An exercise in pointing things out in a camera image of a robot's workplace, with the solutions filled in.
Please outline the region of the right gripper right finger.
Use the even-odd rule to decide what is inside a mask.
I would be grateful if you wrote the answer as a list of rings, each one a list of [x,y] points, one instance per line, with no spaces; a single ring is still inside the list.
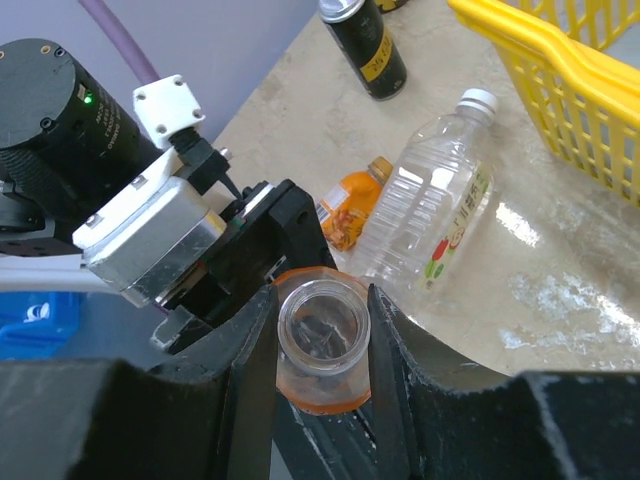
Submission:
[[[382,479],[635,479],[635,372],[488,369],[415,325],[378,287],[367,299],[369,372]]]

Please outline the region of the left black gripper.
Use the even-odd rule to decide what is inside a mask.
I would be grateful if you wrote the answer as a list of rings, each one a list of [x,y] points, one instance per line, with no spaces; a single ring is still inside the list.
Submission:
[[[228,230],[194,264],[165,306],[154,347],[173,355],[231,319],[264,285],[289,270],[335,260],[316,204],[292,180],[261,182],[223,211]]]

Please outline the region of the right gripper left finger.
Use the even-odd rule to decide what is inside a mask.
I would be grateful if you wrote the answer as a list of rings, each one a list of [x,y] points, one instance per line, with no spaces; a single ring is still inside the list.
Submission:
[[[5,479],[266,479],[278,296],[150,370],[123,360],[5,361]]]

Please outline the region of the small orange juice bottle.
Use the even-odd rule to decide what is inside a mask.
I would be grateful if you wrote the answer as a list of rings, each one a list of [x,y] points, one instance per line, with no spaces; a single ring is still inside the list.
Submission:
[[[344,252],[356,244],[392,171],[393,165],[379,156],[365,171],[345,176],[317,202],[316,214],[330,246]]]

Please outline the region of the orange label tea bottle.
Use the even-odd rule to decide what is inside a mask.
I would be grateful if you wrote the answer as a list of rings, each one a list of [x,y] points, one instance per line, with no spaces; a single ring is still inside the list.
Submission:
[[[328,267],[288,271],[279,300],[276,386],[312,415],[356,410],[371,395],[367,288]]]

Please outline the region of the clear water bottle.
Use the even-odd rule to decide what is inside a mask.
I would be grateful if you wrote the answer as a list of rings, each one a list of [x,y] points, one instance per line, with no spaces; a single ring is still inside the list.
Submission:
[[[468,89],[410,137],[347,264],[352,275],[413,295],[442,281],[491,194],[498,106],[494,94]]]

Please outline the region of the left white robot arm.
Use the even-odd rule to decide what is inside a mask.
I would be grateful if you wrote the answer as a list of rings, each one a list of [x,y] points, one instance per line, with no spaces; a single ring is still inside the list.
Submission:
[[[236,188],[181,76],[136,89],[133,103],[128,114],[55,42],[2,46],[1,253],[81,258],[4,274],[5,290],[153,305],[164,319],[150,341],[174,354],[280,274],[334,266],[307,192],[289,180]]]

